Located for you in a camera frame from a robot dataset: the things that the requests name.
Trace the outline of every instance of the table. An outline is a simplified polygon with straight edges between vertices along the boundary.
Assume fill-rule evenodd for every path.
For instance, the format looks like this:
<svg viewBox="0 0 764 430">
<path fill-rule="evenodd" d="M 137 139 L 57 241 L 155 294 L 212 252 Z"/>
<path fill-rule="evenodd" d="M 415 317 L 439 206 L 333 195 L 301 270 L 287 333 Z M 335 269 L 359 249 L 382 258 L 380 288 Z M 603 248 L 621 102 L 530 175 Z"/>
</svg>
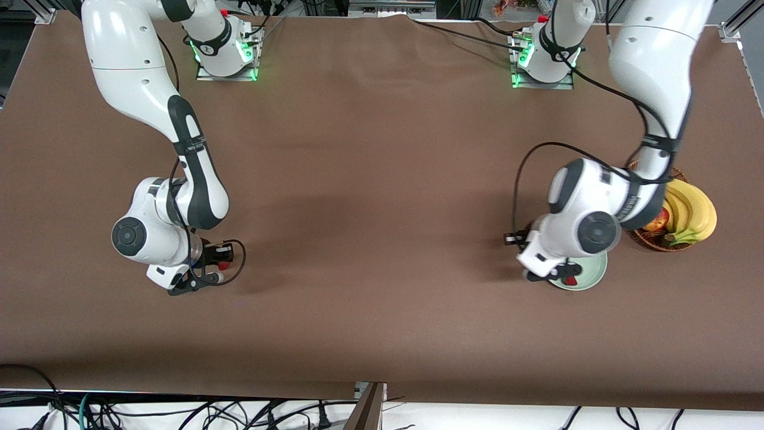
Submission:
<svg viewBox="0 0 764 430">
<path fill-rule="evenodd" d="M 502 246 L 513 177 L 548 140 L 623 162 L 642 135 L 628 102 L 580 80 L 513 89 L 506 50 L 403 16 L 288 18 L 256 83 L 196 82 L 180 26 L 157 27 L 231 197 L 203 236 L 241 239 L 247 267 L 173 298 L 114 251 L 134 187 L 174 153 L 103 101 L 61 14 L 36 27 L 0 114 L 1 361 L 67 389 L 347 398 L 382 380 L 409 401 L 764 409 L 764 121 L 714 28 L 677 166 L 717 232 L 672 254 L 624 237 L 602 283 L 573 293 L 525 282 Z M 581 70 L 614 85 L 602 29 L 585 44 Z M 521 223 L 574 157 L 529 162 Z"/>
</svg>

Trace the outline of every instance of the black wrist strap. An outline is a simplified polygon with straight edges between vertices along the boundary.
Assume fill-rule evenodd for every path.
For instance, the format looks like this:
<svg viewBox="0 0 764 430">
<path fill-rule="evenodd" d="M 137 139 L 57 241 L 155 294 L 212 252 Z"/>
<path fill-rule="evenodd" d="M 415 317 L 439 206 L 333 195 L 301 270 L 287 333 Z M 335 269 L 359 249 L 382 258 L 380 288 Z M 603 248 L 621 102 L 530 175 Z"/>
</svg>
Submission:
<svg viewBox="0 0 764 430">
<path fill-rule="evenodd" d="M 223 31 L 220 33 L 220 35 L 218 35 L 218 37 L 212 40 L 198 41 L 189 36 L 193 46 L 195 46 L 196 49 L 199 50 L 199 52 L 201 52 L 203 55 L 208 57 L 217 55 L 218 50 L 223 47 L 223 45 L 227 44 L 231 39 L 231 22 L 227 19 L 224 19 L 223 21 L 225 22 L 225 28 L 223 28 Z"/>
<path fill-rule="evenodd" d="M 665 138 L 656 135 L 644 135 L 642 137 L 642 146 L 660 149 L 666 152 L 679 152 L 681 148 L 680 138 Z"/>
<path fill-rule="evenodd" d="M 556 63 L 564 63 L 578 51 L 578 48 L 581 47 L 581 43 L 573 47 L 557 46 L 546 36 L 546 26 L 539 31 L 539 41 L 541 42 L 541 47 L 552 55 L 552 61 L 555 61 Z"/>
</svg>

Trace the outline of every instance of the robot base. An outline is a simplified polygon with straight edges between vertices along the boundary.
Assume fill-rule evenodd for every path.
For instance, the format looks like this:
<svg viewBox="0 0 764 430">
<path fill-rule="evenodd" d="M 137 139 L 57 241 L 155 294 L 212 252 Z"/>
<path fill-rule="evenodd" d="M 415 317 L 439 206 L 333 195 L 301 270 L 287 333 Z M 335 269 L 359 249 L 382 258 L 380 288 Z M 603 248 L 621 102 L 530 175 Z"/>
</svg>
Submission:
<svg viewBox="0 0 764 430">
<path fill-rule="evenodd" d="M 521 63 L 527 64 L 533 55 L 534 46 L 533 36 L 530 33 L 530 27 L 525 27 L 522 31 L 516 31 L 514 35 L 507 36 L 507 42 L 510 46 L 523 48 L 523 52 L 515 50 L 510 51 L 510 72 L 512 73 L 513 88 L 540 88 L 544 90 L 573 90 L 573 73 L 568 72 L 559 82 L 546 83 L 533 79 L 528 72 L 521 66 Z"/>
<path fill-rule="evenodd" d="M 252 31 L 252 24 L 248 21 L 244 22 L 244 30 Z M 260 70 L 260 55 L 263 50 L 263 36 L 265 35 L 265 28 L 261 28 L 252 36 L 247 39 L 247 42 L 254 44 L 251 47 L 241 47 L 241 52 L 247 57 L 253 57 L 251 63 L 245 65 L 238 73 L 232 74 L 229 77 L 217 77 L 210 74 L 204 67 L 199 65 L 196 69 L 196 80 L 220 80 L 220 81 L 233 81 L 233 82 L 251 82 L 257 80 L 257 72 Z"/>
</svg>

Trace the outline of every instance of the black cable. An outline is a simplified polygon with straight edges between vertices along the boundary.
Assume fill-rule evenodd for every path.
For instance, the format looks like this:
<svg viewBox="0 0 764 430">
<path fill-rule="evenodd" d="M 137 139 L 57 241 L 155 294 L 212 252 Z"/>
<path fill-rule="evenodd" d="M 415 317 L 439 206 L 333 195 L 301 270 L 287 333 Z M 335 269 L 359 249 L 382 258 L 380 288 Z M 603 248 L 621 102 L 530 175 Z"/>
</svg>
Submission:
<svg viewBox="0 0 764 430">
<path fill-rule="evenodd" d="M 551 27 L 551 29 L 552 29 L 552 43 L 554 43 L 555 46 L 559 46 L 557 44 L 557 37 L 555 36 L 555 12 L 557 11 L 557 3 L 558 2 L 555 2 L 554 5 L 552 6 L 552 13 L 551 13 L 551 17 L 550 17 L 550 19 L 552 20 L 552 27 Z M 656 119 L 658 124 L 660 124 L 661 128 L 663 129 L 663 132 L 666 134 L 666 137 L 670 137 L 671 136 L 669 134 L 669 128 L 666 127 L 666 124 L 663 122 L 663 120 L 658 115 L 658 113 L 656 113 L 656 111 L 654 111 L 653 109 L 651 109 L 649 106 L 645 105 L 644 103 L 640 102 L 639 100 L 635 99 L 634 97 L 629 96 L 628 94 L 621 93 L 618 90 L 610 88 L 607 85 L 604 85 L 602 83 L 597 82 L 596 80 L 591 79 L 590 77 L 584 75 L 582 72 L 578 71 L 578 69 L 576 67 L 573 67 L 573 65 L 570 64 L 570 62 L 568 62 L 568 58 L 567 57 L 563 57 L 563 56 L 561 56 L 561 57 L 562 57 L 562 61 L 565 63 L 565 65 L 568 66 L 568 68 L 571 70 L 571 72 L 579 75 L 583 80 L 589 82 L 590 84 L 592 84 L 594 86 L 597 86 L 597 87 L 601 88 L 602 90 L 605 90 L 605 91 L 607 91 L 609 93 L 615 94 L 616 96 L 623 97 L 624 99 L 627 99 L 630 102 L 632 102 L 635 105 L 637 105 L 638 107 L 644 109 L 646 112 L 648 112 L 650 115 L 652 115 L 653 118 Z"/>
<path fill-rule="evenodd" d="M 676 416 L 674 417 L 674 420 L 671 421 L 671 430 L 676 430 L 676 423 L 679 422 L 679 419 L 681 418 L 681 415 L 685 413 L 684 409 L 679 409 L 679 412 L 676 412 Z"/>
<path fill-rule="evenodd" d="M 180 77 L 178 75 L 178 66 L 177 64 L 175 64 L 175 57 L 173 57 L 173 53 L 170 52 L 170 49 L 167 47 L 167 44 L 164 43 L 164 41 L 159 36 L 159 34 L 157 34 L 157 39 L 159 39 L 159 43 L 162 44 L 164 51 L 167 52 L 167 56 L 170 58 L 170 62 L 173 64 L 173 71 L 175 72 L 175 90 L 177 92 L 180 92 Z"/>
<path fill-rule="evenodd" d="M 168 415 L 177 415 L 177 414 L 185 414 L 188 412 L 194 412 L 196 409 L 184 409 L 182 411 L 172 411 L 172 412 L 153 412 L 153 413 L 144 413 L 144 414 L 131 414 L 126 412 L 118 412 L 114 409 L 110 408 L 112 413 L 116 416 L 132 416 L 132 417 L 145 417 L 145 416 L 168 416 Z"/>
<path fill-rule="evenodd" d="M 560 430 L 569 430 L 571 427 L 571 424 L 573 424 L 573 420 L 575 419 L 575 416 L 578 415 L 578 412 L 581 411 L 580 406 L 576 406 L 575 409 L 573 409 L 573 413 L 568 417 L 568 421 L 565 423 L 565 425 L 560 428 Z"/>
<path fill-rule="evenodd" d="M 621 420 L 623 424 L 625 424 L 627 427 L 631 428 L 631 430 L 639 430 L 639 420 L 636 419 L 636 413 L 634 413 L 634 409 L 626 408 L 629 410 L 629 413 L 631 414 L 631 418 L 634 420 L 634 424 L 632 425 L 630 422 L 628 422 L 623 415 L 621 415 L 620 408 L 616 408 L 616 414 L 618 414 L 618 419 Z"/>
<path fill-rule="evenodd" d="M 524 27 L 520 27 L 517 30 L 505 31 L 505 30 L 502 30 L 501 28 L 498 28 L 496 25 L 494 25 L 493 22 L 488 21 L 485 18 L 481 18 L 479 16 L 476 16 L 476 17 L 472 18 L 472 20 L 473 21 L 482 22 L 483 24 L 487 25 L 491 30 L 496 31 L 498 34 L 503 34 L 505 36 L 511 36 L 512 34 L 515 33 L 515 31 L 520 31 L 520 30 L 522 30 L 524 28 Z"/>
<path fill-rule="evenodd" d="M 302 412 L 300 412 L 299 414 L 308 419 L 308 430 L 312 430 L 313 424 L 310 422 L 310 417 L 308 416 L 308 414 L 302 413 Z"/>
<path fill-rule="evenodd" d="M 607 35 L 608 43 L 610 43 L 610 0 L 605 1 L 605 34 Z"/>
<path fill-rule="evenodd" d="M 263 23 L 260 24 L 260 27 L 250 31 L 249 33 L 244 33 L 244 37 L 250 37 L 252 34 L 256 34 L 258 31 L 262 30 L 265 27 L 265 24 L 268 22 L 268 18 L 270 18 L 270 15 L 265 15 L 265 19 L 263 20 Z"/>
<path fill-rule="evenodd" d="M 175 164 L 173 164 L 173 170 L 170 172 L 170 187 L 173 186 L 173 179 L 175 178 L 175 172 L 177 171 L 179 163 L 180 163 L 180 159 L 176 158 Z M 188 256 L 189 256 L 189 260 L 191 260 L 191 232 L 189 231 L 189 227 L 186 225 L 186 221 L 183 219 L 183 215 L 180 214 L 180 208 L 178 207 L 178 202 L 175 200 L 175 198 L 171 200 L 173 201 L 173 208 L 175 209 L 175 212 L 178 215 L 178 220 L 180 221 L 180 225 L 183 226 L 183 231 L 186 232 L 186 242 L 188 244 Z M 247 263 L 247 248 L 238 239 L 227 239 L 222 241 L 223 245 L 228 243 L 237 243 L 241 247 L 241 264 L 239 265 L 239 268 L 236 271 L 236 273 L 230 279 L 226 279 L 223 282 L 207 282 L 196 275 L 192 266 L 189 267 L 189 271 L 188 271 L 189 275 L 195 281 L 200 282 L 203 285 L 207 285 L 207 286 L 226 285 L 233 282 L 239 276 L 239 274 L 241 274 L 241 271 L 244 269 L 244 265 Z"/>
<path fill-rule="evenodd" d="M 528 158 L 530 158 L 530 156 L 533 154 L 533 152 L 536 152 L 537 150 L 539 150 L 539 149 L 541 149 L 541 148 L 543 148 L 545 146 L 559 146 L 559 147 L 562 147 L 562 148 L 570 149 L 571 151 L 575 151 L 578 154 L 581 154 L 581 155 L 585 156 L 586 158 L 590 158 L 592 161 L 595 161 L 597 164 L 602 166 L 602 168 L 608 170 L 610 173 L 615 174 L 616 176 L 619 176 L 619 177 L 621 177 L 621 178 L 623 178 L 623 179 L 625 179 L 627 181 L 631 181 L 631 177 L 628 174 L 625 174 L 622 171 L 617 170 L 617 169 L 611 167 L 605 161 L 599 159 L 598 157 L 595 157 L 594 155 L 584 151 L 583 149 L 576 148 L 573 145 L 569 145 L 567 143 L 562 143 L 562 142 L 544 142 L 544 143 L 539 143 L 538 145 L 536 145 L 533 148 L 531 148 L 525 154 L 525 156 L 523 156 L 523 160 L 520 162 L 520 166 L 517 168 L 517 174 L 515 175 L 514 189 L 512 191 L 512 213 L 510 215 L 511 216 L 510 222 L 512 224 L 512 233 L 517 233 L 517 220 L 516 220 L 516 217 L 517 217 L 517 195 L 518 195 L 518 190 L 520 189 L 520 176 L 523 174 L 523 167 L 525 167 L 525 163 L 528 161 Z M 671 165 L 672 160 L 673 160 L 673 155 L 669 155 L 669 156 L 672 157 L 672 159 L 669 161 L 669 165 Z M 647 184 L 664 184 L 664 183 L 667 183 L 667 182 L 670 182 L 670 181 L 671 181 L 671 178 L 666 178 L 666 179 L 641 179 L 640 183 L 643 184 L 643 185 L 647 185 Z M 516 244 L 520 248 L 520 250 L 525 249 L 525 246 L 521 243 L 521 241 L 517 241 Z"/>
<path fill-rule="evenodd" d="M 242 430 L 249 430 L 252 427 L 263 425 L 263 424 L 258 424 L 257 420 L 260 418 L 263 418 L 265 415 L 268 414 L 269 411 L 273 410 L 279 405 L 283 405 L 286 402 L 287 402 L 286 400 L 281 400 L 281 399 L 271 400 L 270 402 L 268 402 L 268 404 L 266 404 L 259 411 L 257 411 L 256 414 L 254 414 L 254 417 L 252 418 L 252 420 L 249 423 L 247 423 L 247 425 Z"/>
<path fill-rule="evenodd" d="M 358 403 L 358 402 L 357 402 L 357 401 L 355 401 L 355 400 L 338 400 L 338 401 L 336 401 L 336 402 L 324 402 L 324 403 L 323 403 L 323 405 L 324 405 L 324 406 L 333 406 L 333 405 L 354 405 L 354 404 L 356 404 L 356 403 Z M 287 420 L 287 419 L 289 419 L 289 418 L 292 418 L 292 417 L 293 417 L 293 416 L 295 416 L 295 415 L 299 415 L 300 413 L 302 413 L 302 412 L 305 412 L 305 411 L 307 411 L 307 410 L 310 410 L 310 409 L 314 409 L 314 408 L 318 408 L 318 407 L 319 407 L 319 405 L 318 405 L 318 404 L 315 404 L 315 405 L 313 405 L 313 406 L 306 406 L 306 407 L 304 407 L 304 408 L 302 408 L 302 409 L 300 409 L 300 410 L 296 410 L 295 412 L 290 412 L 290 413 L 288 413 L 288 414 L 286 414 L 286 415 L 282 415 L 281 417 L 279 417 L 278 419 L 276 419 L 276 421 L 274 421 L 274 423 L 273 423 L 273 424 L 271 424 L 271 425 L 269 425 L 268 427 L 266 427 L 266 428 L 265 428 L 265 430 L 275 430 L 275 429 L 276 429 L 276 426 L 277 426 L 277 425 L 279 425 L 279 424 L 280 424 L 281 422 L 283 422 L 284 420 Z"/>
<path fill-rule="evenodd" d="M 58 393 L 58 388 L 56 388 L 56 386 L 53 384 L 53 381 L 51 381 L 50 378 L 42 370 L 39 370 L 36 367 L 28 366 L 26 364 L 16 363 L 2 363 L 0 364 L 0 369 L 22 369 L 37 374 L 39 377 L 45 380 L 45 383 L 48 384 L 50 389 L 53 391 L 53 395 L 56 397 L 56 401 L 61 407 L 61 410 L 65 411 L 66 406 L 64 405 L 63 400 L 61 400 L 61 396 Z M 63 412 L 63 429 L 67 430 L 68 428 L 69 420 L 66 419 L 66 412 Z"/>
<path fill-rule="evenodd" d="M 210 406 L 210 405 L 211 405 L 211 404 L 213 404 L 213 403 L 214 403 L 214 402 L 207 402 L 207 403 L 205 403 L 205 404 L 201 405 L 200 407 L 198 407 L 198 408 L 194 409 L 194 410 L 193 410 L 193 412 L 191 412 L 191 414 L 190 414 L 190 415 L 188 415 L 188 416 L 186 417 L 186 419 L 184 419 L 184 420 L 183 420 L 183 422 L 180 424 L 180 427 L 178 427 L 178 430 L 183 430 L 183 428 L 184 428 L 184 427 L 186 427 L 186 426 L 188 425 L 188 423 L 189 423 L 189 422 L 191 422 L 191 420 L 193 419 L 193 417 L 197 416 L 197 415 L 198 415 L 198 414 L 199 414 L 201 411 L 203 411 L 204 409 L 206 409 L 206 408 L 207 408 L 207 406 Z"/>
<path fill-rule="evenodd" d="M 430 27 L 430 28 L 434 28 L 436 30 L 445 31 L 446 33 L 456 34 L 457 36 L 466 37 L 467 39 L 472 39 L 473 41 L 479 41 L 479 42 L 483 42 L 485 44 L 492 44 L 492 45 L 495 45 L 495 46 L 498 46 L 498 47 L 503 47 L 503 48 L 506 48 L 506 49 L 509 49 L 509 50 L 516 50 L 518 52 L 523 50 L 521 47 L 510 46 L 508 44 L 500 44 L 499 42 L 489 41 L 488 39 L 482 39 L 480 37 L 475 37 L 475 36 L 472 36 L 472 35 L 469 35 L 469 34 L 459 33 L 458 31 L 453 31 L 453 30 L 449 30 L 448 28 L 438 27 L 437 25 L 432 25 L 432 24 L 427 23 L 427 22 L 422 22 L 422 21 L 417 21 L 417 20 L 413 20 L 413 21 L 416 22 L 419 25 L 424 25 L 425 27 Z"/>
</svg>

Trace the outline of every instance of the white floor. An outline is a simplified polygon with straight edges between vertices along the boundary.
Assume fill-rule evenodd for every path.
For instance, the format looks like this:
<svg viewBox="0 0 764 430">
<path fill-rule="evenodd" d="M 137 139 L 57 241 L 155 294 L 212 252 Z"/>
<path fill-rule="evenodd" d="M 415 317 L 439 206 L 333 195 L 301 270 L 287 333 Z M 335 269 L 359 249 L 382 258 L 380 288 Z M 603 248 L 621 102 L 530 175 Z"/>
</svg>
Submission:
<svg viewBox="0 0 764 430">
<path fill-rule="evenodd" d="M 260 410 L 265 402 L 245 402 L 244 407 L 249 417 Z M 276 418 L 305 406 L 314 405 L 311 401 L 293 401 L 274 411 Z M 116 411 L 126 413 L 155 413 L 194 409 L 201 402 L 188 403 L 145 403 L 119 405 Z M 342 428 L 353 405 L 328 406 L 329 420 L 335 423 L 333 428 Z M 410 425 L 413 430 L 559 430 L 565 425 L 571 406 L 492 406 L 492 405 L 457 405 L 437 403 L 401 403 L 389 402 L 384 406 L 382 430 L 400 430 Z M 18 430 L 30 428 L 45 412 L 45 406 L 0 408 L 0 430 Z M 240 418 L 244 418 L 238 408 L 228 409 Z M 670 430 L 676 409 L 635 409 L 640 430 Z M 124 430 L 177 430 L 188 412 L 160 417 L 122 417 Z M 315 428 L 318 422 L 316 409 L 307 412 Z M 623 409 L 626 419 L 628 411 Z M 207 414 L 198 414 L 184 430 L 200 430 Z M 307 418 L 301 415 L 279 424 L 280 430 L 305 429 Z M 61 414 L 50 415 L 45 430 L 63 429 Z M 69 428 L 78 430 L 79 426 L 70 419 Z M 614 408 L 583 408 L 571 425 L 571 430 L 629 430 L 617 418 Z M 762 430 L 764 412 L 698 411 L 688 410 L 680 418 L 676 430 Z M 209 430 L 236 430 L 233 423 L 215 420 Z"/>
</svg>

